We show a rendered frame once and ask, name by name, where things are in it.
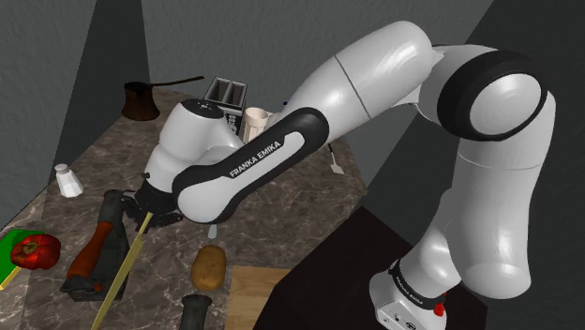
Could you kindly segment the long yellow stick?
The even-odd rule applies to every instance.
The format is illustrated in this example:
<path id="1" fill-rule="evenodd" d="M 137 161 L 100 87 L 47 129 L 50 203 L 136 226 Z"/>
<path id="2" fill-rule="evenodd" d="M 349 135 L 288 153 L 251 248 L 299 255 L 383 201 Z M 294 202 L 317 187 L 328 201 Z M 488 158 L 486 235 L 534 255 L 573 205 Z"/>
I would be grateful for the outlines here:
<path id="1" fill-rule="evenodd" d="M 105 315 L 107 314 L 110 306 L 112 305 L 115 296 L 118 294 L 122 284 L 126 280 L 132 265 L 135 263 L 137 256 L 142 249 L 143 234 L 144 234 L 147 226 L 149 225 L 152 217 L 153 217 L 153 214 L 151 212 L 146 213 L 146 216 L 142 222 L 142 226 L 139 229 L 132 245 L 130 246 L 129 251 L 127 253 L 127 256 L 124 259 L 124 261 L 122 262 L 122 264 L 121 264 L 121 266 L 116 274 L 116 277 L 113 280 L 112 285 L 104 298 L 104 301 L 102 302 L 102 305 L 97 313 L 97 316 L 93 321 L 91 330 L 98 330 L 99 329 L 100 324 L 103 321 Z"/>

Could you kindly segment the brown potato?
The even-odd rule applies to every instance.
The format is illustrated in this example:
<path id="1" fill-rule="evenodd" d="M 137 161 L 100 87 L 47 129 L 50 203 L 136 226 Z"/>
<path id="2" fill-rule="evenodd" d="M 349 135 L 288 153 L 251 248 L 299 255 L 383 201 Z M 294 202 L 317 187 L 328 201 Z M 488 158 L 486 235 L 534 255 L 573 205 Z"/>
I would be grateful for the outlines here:
<path id="1" fill-rule="evenodd" d="M 202 247 L 191 266 L 193 286 L 200 291 L 214 291 L 223 284 L 227 267 L 227 257 L 221 247 L 208 245 Z"/>

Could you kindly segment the white salt shaker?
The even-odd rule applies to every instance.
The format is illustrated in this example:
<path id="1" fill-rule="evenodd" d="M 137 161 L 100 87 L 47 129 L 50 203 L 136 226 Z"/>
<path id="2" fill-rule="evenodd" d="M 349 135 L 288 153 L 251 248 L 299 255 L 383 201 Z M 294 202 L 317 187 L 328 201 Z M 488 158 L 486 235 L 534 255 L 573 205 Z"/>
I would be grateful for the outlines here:
<path id="1" fill-rule="evenodd" d="M 57 164 L 54 169 L 60 193 L 63 197 L 75 198 L 83 193 L 83 185 L 67 164 Z"/>

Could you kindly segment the dark cylinder grinder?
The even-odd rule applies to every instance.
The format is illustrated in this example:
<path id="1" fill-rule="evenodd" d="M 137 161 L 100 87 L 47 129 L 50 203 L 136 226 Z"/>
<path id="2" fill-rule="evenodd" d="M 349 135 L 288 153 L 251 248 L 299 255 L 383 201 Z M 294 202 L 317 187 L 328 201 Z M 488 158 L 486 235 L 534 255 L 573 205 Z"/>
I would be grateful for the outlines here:
<path id="1" fill-rule="evenodd" d="M 182 298 L 183 312 L 179 330 L 204 330 L 208 308 L 213 300 L 202 294 L 189 294 Z"/>

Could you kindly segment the red bell pepper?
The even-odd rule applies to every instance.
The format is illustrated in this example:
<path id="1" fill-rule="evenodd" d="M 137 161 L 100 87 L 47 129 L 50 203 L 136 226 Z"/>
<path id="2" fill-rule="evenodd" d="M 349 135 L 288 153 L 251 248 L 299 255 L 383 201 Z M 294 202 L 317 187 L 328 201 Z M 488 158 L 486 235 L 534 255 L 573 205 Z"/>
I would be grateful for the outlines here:
<path id="1" fill-rule="evenodd" d="M 21 268 L 48 270 L 59 261 L 61 242 L 50 234 L 33 234 L 10 251 L 10 261 Z"/>

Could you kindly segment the cream cup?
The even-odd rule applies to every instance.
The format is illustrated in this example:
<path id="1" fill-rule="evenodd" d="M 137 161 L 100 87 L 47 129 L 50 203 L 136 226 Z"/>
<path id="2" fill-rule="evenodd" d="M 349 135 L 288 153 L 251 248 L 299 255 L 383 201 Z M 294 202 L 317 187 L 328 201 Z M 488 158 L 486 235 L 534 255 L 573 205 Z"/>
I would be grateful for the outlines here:
<path id="1" fill-rule="evenodd" d="M 266 127 L 267 121 L 272 114 L 258 107 L 249 107 L 243 116 L 242 141 L 249 143 L 259 136 Z"/>

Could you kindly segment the light wooden board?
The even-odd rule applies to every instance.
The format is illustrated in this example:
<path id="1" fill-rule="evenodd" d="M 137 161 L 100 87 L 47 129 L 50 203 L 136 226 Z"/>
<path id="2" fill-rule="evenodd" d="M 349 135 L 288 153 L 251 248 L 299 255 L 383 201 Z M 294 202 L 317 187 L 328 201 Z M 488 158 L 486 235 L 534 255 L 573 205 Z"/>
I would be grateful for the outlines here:
<path id="1" fill-rule="evenodd" d="M 290 269 L 234 265 L 225 330 L 252 330 L 274 287 Z"/>

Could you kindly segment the grey two-slot toaster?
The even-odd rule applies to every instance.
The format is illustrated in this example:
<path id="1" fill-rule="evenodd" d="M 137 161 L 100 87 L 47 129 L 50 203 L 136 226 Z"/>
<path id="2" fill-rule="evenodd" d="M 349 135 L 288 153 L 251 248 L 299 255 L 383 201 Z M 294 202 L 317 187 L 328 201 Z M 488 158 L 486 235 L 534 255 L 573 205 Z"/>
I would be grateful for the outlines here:
<path id="1" fill-rule="evenodd" d="M 230 128 L 237 136 L 240 136 L 247 90 L 248 86 L 243 82 L 215 77 L 203 97 L 204 100 L 218 105 L 224 111 Z"/>

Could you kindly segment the green cutting board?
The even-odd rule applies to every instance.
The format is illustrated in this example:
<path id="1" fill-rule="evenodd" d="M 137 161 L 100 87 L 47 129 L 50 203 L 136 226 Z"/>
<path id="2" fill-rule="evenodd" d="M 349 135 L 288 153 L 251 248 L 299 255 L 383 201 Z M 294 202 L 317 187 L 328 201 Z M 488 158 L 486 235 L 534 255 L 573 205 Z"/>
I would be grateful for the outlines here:
<path id="1" fill-rule="evenodd" d="M 3 291 L 20 271 L 20 268 L 10 260 L 10 251 L 17 243 L 33 234 L 42 232 L 11 229 L 0 240 L 0 291 Z"/>

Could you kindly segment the dark robot stand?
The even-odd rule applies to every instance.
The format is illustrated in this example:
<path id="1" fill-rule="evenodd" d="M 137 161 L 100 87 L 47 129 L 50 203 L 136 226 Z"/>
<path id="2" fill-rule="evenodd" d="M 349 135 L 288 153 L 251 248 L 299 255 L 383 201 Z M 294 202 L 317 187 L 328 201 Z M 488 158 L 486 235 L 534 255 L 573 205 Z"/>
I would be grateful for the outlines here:
<path id="1" fill-rule="evenodd" d="M 368 284 L 411 249 L 358 208 L 275 286 L 253 330 L 387 330 Z"/>

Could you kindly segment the brown long-handled coffee pot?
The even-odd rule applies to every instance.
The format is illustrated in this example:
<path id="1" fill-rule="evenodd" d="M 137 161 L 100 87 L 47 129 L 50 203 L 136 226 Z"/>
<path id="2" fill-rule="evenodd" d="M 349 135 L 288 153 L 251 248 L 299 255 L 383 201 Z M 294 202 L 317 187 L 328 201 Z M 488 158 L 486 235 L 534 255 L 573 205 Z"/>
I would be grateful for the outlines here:
<path id="1" fill-rule="evenodd" d="M 121 114 L 133 121 L 151 121 L 160 115 L 154 97 L 153 88 L 203 80 L 204 76 L 196 76 L 173 82 L 127 82 L 124 84 L 125 104 Z"/>

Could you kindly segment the black-handled white spatula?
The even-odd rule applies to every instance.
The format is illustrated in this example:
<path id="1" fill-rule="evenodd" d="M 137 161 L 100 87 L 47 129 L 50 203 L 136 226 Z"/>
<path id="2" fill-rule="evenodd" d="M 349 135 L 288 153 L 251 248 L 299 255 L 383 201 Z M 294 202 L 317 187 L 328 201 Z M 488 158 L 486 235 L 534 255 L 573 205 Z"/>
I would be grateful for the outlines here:
<path id="1" fill-rule="evenodd" d="M 329 149 L 331 159 L 332 159 L 332 164 L 330 165 L 331 170 L 336 174 L 344 174 L 343 169 L 337 164 L 335 153 L 334 153 L 334 150 L 332 148 L 332 145 L 329 143 L 329 144 L 327 144 L 327 147 Z"/>

